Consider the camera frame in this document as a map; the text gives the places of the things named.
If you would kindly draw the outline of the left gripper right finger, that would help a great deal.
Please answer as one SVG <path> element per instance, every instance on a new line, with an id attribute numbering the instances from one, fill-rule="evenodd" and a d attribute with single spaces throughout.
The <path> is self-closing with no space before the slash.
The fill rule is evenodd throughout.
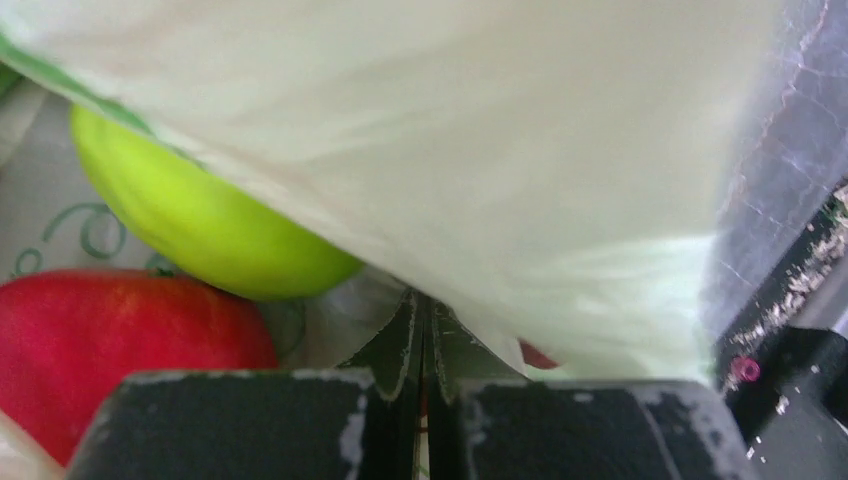
<path id="1" fill-rule="evenodd" d="M 724 479 L 756 471 L 729 410 L 682 381 L 533 381 L 433 300 L 427 313 L 435 479 Z"/>

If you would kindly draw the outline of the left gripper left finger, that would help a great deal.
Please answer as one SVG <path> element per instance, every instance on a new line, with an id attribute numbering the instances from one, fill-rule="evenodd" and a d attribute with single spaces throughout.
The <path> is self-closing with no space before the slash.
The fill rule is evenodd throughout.
<path id="1" fill-rule="evenodd" d="M 413 479 L 424 298 L 330 369 L 157 371 L 99 409 L 67 477 Z"/>

